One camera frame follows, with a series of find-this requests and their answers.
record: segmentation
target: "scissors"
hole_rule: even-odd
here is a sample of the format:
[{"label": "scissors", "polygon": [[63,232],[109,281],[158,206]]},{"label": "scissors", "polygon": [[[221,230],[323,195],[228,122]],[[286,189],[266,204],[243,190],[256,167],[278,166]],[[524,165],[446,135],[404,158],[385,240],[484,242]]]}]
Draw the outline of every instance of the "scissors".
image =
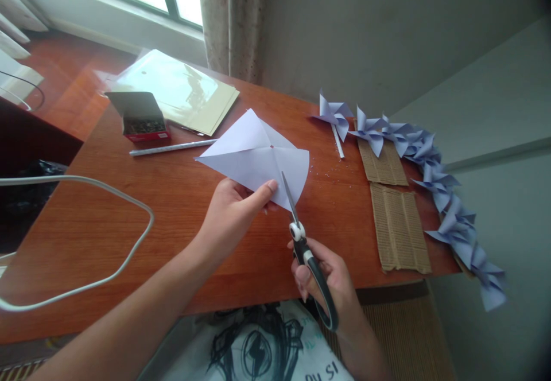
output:
[{"label": "scissors", "polygon": [[325,277],[323,276],[323,273],[321,272],[320,265],[317,261],[317,259],[312,254],[312,251],[308,247],[308,244],[306,242],[306,231],[304,230],[304,226],[302,226],[302,223],[299,222],[298,216],[297,216],[297,209],[294,206],[294,201],[291,196],[291,192],[289,190],[289,185],[287,184],[287,179],[285,178],[285,174],[281,172],[281,176],[283,177],[283,183],[285,184],[285,191],[287,192],[287,198],[289,198],[289,205],[291,206],[291,223],[289,224],[289,230],[291,231],[291,236],[293,237],[294,241],[294,247],[293,247],[293,257],[297,258],[299,265],[306,265],[312,272],[312,276],[314,276],[314,279],[316,280],[317,285],[320,287],[321,294],[323,295],[323,299],[325,301],[325,304],[327,305],[327,311],[329,312],[329,316],[325,313],[321,305],[318,303],[318,301],[314,300],[316,303],[317,311],[320,314],[321,320],[325,324],[325,326],[330,331],[336,331],[337,326],[339,325],[339,317],[337,315],[337,309],[335,308],[335,303],[333,302],[333,297],[331,296],[331,292],[329,292],[329,287],[327,286],[327,282],[325,281]]}]

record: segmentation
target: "paper pinwheel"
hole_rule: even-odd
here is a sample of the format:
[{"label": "paper pinwheel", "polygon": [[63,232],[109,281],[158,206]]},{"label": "paper pinwheel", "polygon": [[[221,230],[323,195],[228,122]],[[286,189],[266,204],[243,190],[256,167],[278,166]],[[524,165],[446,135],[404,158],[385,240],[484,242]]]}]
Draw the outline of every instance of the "paper pinwheel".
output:
[{"label": "paper pinwheel", "polygon": [[285,173],[293,200],[298,202],[308,176],[310,152],[297,149],[248,110],[195,160],[252,191],[271,179],[277,180],[280,187],[271,200],[290,211],[281,172]]},{"label": "paper pinwheel", "polygon": [[505,271],[488,262],[486,252],[478,245],[473,226],[475,213],[465,209],[456,195],[452,196],[451,201],[440,228],[425,233],[449,244],[465,266],[480,280],[485,310],[497,308],[507,299],[503,292]]},{"label": "paper pinwheel", "polygon": [[440,213],[450,202],[454,186],[460,186],[461,183],[451,174],[442,173],[440,170],[444,165],[433,160],[426,160],[423,168],[423,181],[413,180],[425,189],[430,190],[434,204]]},{"label": "paper pinwheel", "polygon": [[383,142],[385,141],[383,133],[379,130],[387,127],[389,124],[382,118],[368,119],[358,106],[356,106],[356,110],[358,113],[358,130],[351,131],[350,134],[367,140],[373,153],[379,157],[383,149]]},{"label": "paper pinwheel", "polygon": [[486,311],[491,311],[507,301],[503,292],[505,271],[488,262],[486,252],[478,246],[478,242],[472,250],[471,271],[480,280],[480,295]]},{"label": "paper pinwheel", "polygon": [[382,134],[383,137],[392,141],[396,147],[396,151],[400,157],[403,157],[403,154],[409,147],[409,141],[406,138],[406,134],[411,134],[415,132],[415,129],[412,125],[408,123],[391,123],[389,118],[383,114],[383,120],[387,122],[387,126],[383,127]]},{"label": "paper pinwheel", "polygon": [[427,159],[440,162],[442,155],[438,148],[434,146],[434,134],[426,130],[417,130],[415,133],[406,134],[409,146],[404,152],[407,159],[417,163],[420,166],[425,164]]},{"label": "paper pinwheel", "polygon": [[335,142],[337,144],[337,148],[339,149],[340,158],[344,158],[339,137],[341,141],[344,141],[346,134],[348,133],[348,129],[350,128],[346,117],[354,117],[348,108],[348,105],[346,103],[329,103],[325,97],[323,97],[323,91],[320,89],[320,115],[313,117],[331,124],[333,134],[335,135]]}]

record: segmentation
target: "thumbtack box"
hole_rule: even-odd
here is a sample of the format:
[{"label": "thumbtack box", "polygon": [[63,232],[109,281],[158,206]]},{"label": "thumbtack box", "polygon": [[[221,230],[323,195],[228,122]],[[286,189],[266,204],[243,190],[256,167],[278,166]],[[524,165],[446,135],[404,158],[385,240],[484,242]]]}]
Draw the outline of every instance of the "thumbtack box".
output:
[{"label": "thumbtack box", "polygon": [[[119,115],[122,117],[122,134],[128,140],[137,143],[155,139],[170,138],[170,132],[162,116],[162,111],[152,93],[146,91],[106,92]],[[158,129],[148,131],[143,129],[151,120],[157,122]],[[135,123],[141,124],[139,130],[130,130]]]}]

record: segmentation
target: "scissor handle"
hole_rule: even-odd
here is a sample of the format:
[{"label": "scissor handle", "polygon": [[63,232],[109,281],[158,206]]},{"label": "scissor handle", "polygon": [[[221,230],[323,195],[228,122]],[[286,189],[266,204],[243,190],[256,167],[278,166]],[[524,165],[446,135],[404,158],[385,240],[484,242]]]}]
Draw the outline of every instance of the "scissor handle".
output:
[{"label": "scissor handle", "polygon": [[321,320],[324,325],[330,331],[336,331],[337,327],[339,326],[339,316],[337,315],[337,309],[335,308],[335,303],[333,302],[333,297],[331,296],[331,292],[329,291],[329,286],[327,286],[325,276],[323,276],[323,272],[321,271],[317,259],[314,257],[310,248],[308,247],[308,244],[306,243],[306,238],[301,238],[298,241],[294,242],[293,256],[297,258],[299,265],[307,265],[312,272],[312,275],[314,276],[314,279],[316,280],[316,283],[320,288],[323,300],[327,305],[327,311],[329,312],[329,315],[325,313],[323,307],[319,304],[318,301],[316,301],[313,297],[312,299],[314,299],[317,311],[320,314]]}]

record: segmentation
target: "pinwheel stick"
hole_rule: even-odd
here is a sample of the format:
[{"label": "pinwheel stick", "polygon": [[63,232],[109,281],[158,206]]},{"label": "pinwheel stick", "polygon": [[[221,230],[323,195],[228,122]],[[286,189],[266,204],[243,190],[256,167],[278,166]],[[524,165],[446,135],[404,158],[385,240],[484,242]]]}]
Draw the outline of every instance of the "pinwheel stick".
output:
[{"label": "pinwheel stick", "polygon": [[344,158],[343,147],[340,145],[340,139],[339,139],[339,134],[337,133],[337,128],[335,127],[334,124],[331,124],[331,128],[333,129],[333,135],[335,136],[335,143],[337,143],[337,148],[339,149],[339,156],[340,158]]}]

